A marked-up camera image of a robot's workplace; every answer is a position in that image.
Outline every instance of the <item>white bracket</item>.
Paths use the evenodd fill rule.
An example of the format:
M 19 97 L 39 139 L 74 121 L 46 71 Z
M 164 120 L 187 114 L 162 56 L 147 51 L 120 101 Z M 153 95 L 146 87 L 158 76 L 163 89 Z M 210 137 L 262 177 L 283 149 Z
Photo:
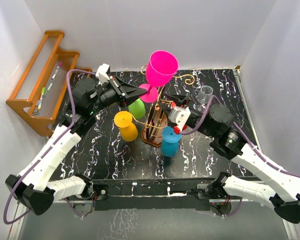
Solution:
M 183 108 L 180 106 L 174 106 L 171 109 L 171 112 L 169 113 L 168 119 L 175 123 L 177 128 L 180 129 L 180 131 L 183 130 L 184 126 L 186 125 L 186 122 L 190 116 L 191 112 L 189 107 Z
M 99 66 L 98 70 L 95 72 L 95 76 L 99 78 L 99 81 L 101 83 L 106 83 L 110 80 L 107 75 L 107 71 L 109 70 L 109 68 L 110 65 L 104 63 L 101 66 Z

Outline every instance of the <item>green cup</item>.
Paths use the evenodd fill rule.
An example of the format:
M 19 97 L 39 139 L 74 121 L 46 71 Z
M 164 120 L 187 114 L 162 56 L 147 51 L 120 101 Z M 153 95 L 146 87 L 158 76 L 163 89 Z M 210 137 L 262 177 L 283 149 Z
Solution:
M 128 110 L 136 119 L 141 119 L 146 114 L 145 104 L 140 98 L 130 104 Z

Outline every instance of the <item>transparent glass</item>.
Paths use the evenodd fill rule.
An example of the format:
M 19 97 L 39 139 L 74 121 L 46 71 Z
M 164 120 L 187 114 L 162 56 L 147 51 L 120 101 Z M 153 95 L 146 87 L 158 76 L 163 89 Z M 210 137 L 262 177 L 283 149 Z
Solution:
M 214 92 L 214 90 L 211 86 L 204 85 L 203 87 L 201 87 L 201 89 L 197 95 L 197 99 L 200 103 L 200 106 L 198 108 L 199 111 L 201 111 L 203 109 L 204 105 L 206 105 L 208 103 L 213 92 Z

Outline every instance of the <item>wooden rack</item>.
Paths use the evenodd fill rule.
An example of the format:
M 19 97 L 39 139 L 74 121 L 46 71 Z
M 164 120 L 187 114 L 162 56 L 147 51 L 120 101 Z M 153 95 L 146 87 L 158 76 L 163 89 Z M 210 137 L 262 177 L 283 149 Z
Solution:
M 14 91 L 6 100 L 6 104 L 41 136 L 50 137 L 53 134 L 51 127 L 56 122 L 67 90 L 66 73 L 79 68 L 76 67 L 79 52 L 66 51 L 59 47 L 64 36 L 65 34 L 58 30 L 48 30 L 44 33 Z M 42 88 L 47 89 L 50 85 L 60 62 L 62 66 L 58 69 L 50 90 L 43 97 L 41 109 L 34 115 Z

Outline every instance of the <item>cable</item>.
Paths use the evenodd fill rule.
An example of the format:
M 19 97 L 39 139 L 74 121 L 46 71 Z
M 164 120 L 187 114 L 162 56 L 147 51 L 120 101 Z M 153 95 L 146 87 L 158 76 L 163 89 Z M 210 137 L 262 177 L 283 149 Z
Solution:
M 204 112 L 203 112 L 203 114 L 202 114 L 202 116 L 201 116 L 199 122 L 198 122 L 198 123 L 196 124 L 196 126 L 195 126 L 193 129 L 191 129 L 190 131 L 187 131 L 187 132 L 181 131 L 181 132 L 180 132 L 181 135 L 190 135 L 190 134 L 193 134 L 195 131 L 197 131 L 197 130 L 200 128 L 200 126 L 202 125 L 202 123 L 204 122 L 204 120 L 205 120 L 205 118 L 206 118 L 206 116 L 207 116 L 207 114 L 208 114 L 208 111 L 209 111 L 209 109 L 210 109 L 212 100 L 213 100 L 214 98 L 216 98 L 217 101 L 219 101 L 219 99 L 218 99 L 215 95 L 211 95 L 211 97 L 210 97 L 210 99 L 209 99 L 209 101 L 208 101 L 208 103 L 207 103 L 207 105 L 206 105 L 206 107 L 205 107 L 205 109 L 204 109 Z
M 190 131 L 188 132 L 184 132 L 184 131 L 181 131 L 180 134 L 181 135 L 190 135 L 190 134 L 193 134 L 195 131 L 197 131 L 199 129 L 199 127 L 202 125 L 202 123 L 204 122 L 207 114 L 208 114 L 208 111 L 210 109 L 210 106 L 212 104 L 212 101 L 213 99 L 215 99 L 217 101 L 218 104 L 222 104 L 220 102 L 220 100 L 215 96 L 215 95 L 211 95 L 205 109 L 204 109 L 204 112 L 199 120 L 199 122 L 197 123 L 197 125 Z M 268 166 L 270 166 L 271 168 L 273 168 L 274 170 L 276 171 L 279 171 L 280 173 L 283 173 L 283 174 L 286 174 L 286 175 L 289 175 L 289 176 L 293 176 L 293 177 L 296 177 L 296 178 L 299 178 L 300 179 L 300 175 L 299 174 L 295 174 L 295 173 L 292 173 L 292 172 L 289 172 L 289 171 L 286 171 L 286 170 L 283 170 L 283 169 L 280 169 L 279 167 L 273 165 L 271 162 L 268 162 L 266 160 L 266 158 L 261 154 L 261 152 L 255 147 L 255 145 L 250 141 L 250 139 L 248 138 L 248 136 L 245 134 L 245 132 L 238 126 L 238 124 L 236 122 L 233 122 L 233 126 L 240 132 L 240 134 L 243 136 L 243 138 L 245 139 L 245 141 L 249 144 L 249 146 L 251 147 L 251 149 L 254 151 L 254 153 L 263 161 L 265 162 Z
M 81 200 L 88 200 L 88 199 L 90 199 L 92 196 L 94 195 L 94 192 L 93 193 L 91 193 L 91 195 L 90 196 L 88 196 L 87 198 L 81 198 Z
M 73 72 L 79 72 L 79 73 L 84 73 L 84 74 L 96 74 L 95 72 L 90 72 L 90 71 L 84 71 L 84 70 L 80 70 L 80 69 L 72 69 L 70 71 L 68 71 L 66 73 L 66 85 L 67 85 L 67 89 L 68 89 L 68 93 L 69 93 L 69 98 L 70 98 L 70 103 L 71 103 L 71 110 L 72 110 L 72 121 L 71 124 L 66 128 L 66 130 L 64 130 L 63 133 L 60 134 L 59 137 L 57 137 L 57 139 L 53 142 L 53 145 L 55 145 L 75 124 L 75 116 L 76 116 L 76 108 L 75 108 L 75 101 L 74 101 L 74 97 L 72 95 L 72 91 L 71 91 L 71 86 L 70 86 L 70 74 Z M 18 181 L 14 184 L 10 195 L 6 201 L 5 207 L 4 207 L 4 211 L 3 211 L 3 222 L 5 224 L 13 224 L 16 221 L 20 220 L 21 218 L 23 218 L 26 214 L 28 214 L 30 212 L 30 209 L 28 209 L 26 212 L 24 212 L 23 214 L 21 214 L 20 216 L 18 216 L 17 218 L 15 218 L 12 221 L 8 221 L 7 219 L 7 214 L 8 214 L 8 209 L 10 206 L 10 202 L 11 199 L 13 198 L 17 188 L 19 187 L 20 183 L 22 182 L 22 180 L 40 163 L 40 161 L 50 152 L 50 150 L 53 147 L 50 146 L 40 157 L 40 159 L 38 159 L 19 179 Z
M 78 212 L 75 208 L 74 208 L 74 206 L 70 203 L 70 201 L 67 199 L 67 198 L 64 198 L 64 200 L 66 201 L 66 203 L 69 205 L 69 207 L 74 211 L 74 213 L 78 216 L 78 217 L 80 217 L 80 218 L 85 218 L 86 216 L 88 216 L 89 214 L 91 214 L 93 211 L 94 211 L 94 209 L 95 209 L 95 205 L 96 205 L 96 200 L 97 200 L 97 193 L 96 192 L 94 192 L 94 193 L 92 193 L 92 195 L 93 194 L 95 194 L 95 198 L 93 198 L 92 199 L 92 210 L 90 211 L 90 212 L 88 212 L 87 214 L 85 214 L 85 215 L 83 215 L 83 214 L 81 214 L 80 212 Z
M 224 202 L 221 202 L 220 204 L 224 205 L 224 204 L 227 204 L 228 202 L 230 201 L 230 196 L 228 195 L 225 199 Z
M 239 209 L 241 207 L 241 204 L 242 204 L 242 199 L 243 198 L 240 197 L 239 205 L 236 207 L 236 209 L 233 212 L 230 212 L 228 215 L 226 215 L 227 217 L 231 217 L 231 216 L 235 215 L 239 211 Z
M 219 208 L 217 208 L 216 206 L 213 206 L 213 205 L 211 205 L 210 204 L 210 207 L 213 207 L 213 208 L 215 208 L 221 215 L 223 215 L 223 213 L 220 211 L 220 209 Z
M 241 205 L 242 205 L 242 197 L 240 197 L 240 201 L 239 201 L 239 204 L 238 204 L 238 206 L 236 207 L 236 209 L 233 211 L 233 212 L 230 212 L 229 214 L 223 214 L 223 213 L 221 213 L 221 211 L 219 210 L 219 212 L 222 214 L 221 216 L 220 215 L 216 215 L 216 216 L 219 216 L 219 217 L 231 217 L 231 216 L 233 216 L 233 215 L 235 215 L 238 211 L 239 211 L 239 209 L 240 209 L 240 207 L 241 207 Z M 210 216 L 213 216 L 213 215 L 211 215 L 210 213 L 205 213 L 205 211 L 195 211 L 196 213 L 200 213 L 200 214 L 206 214 L 206 215 L 210 215 Z

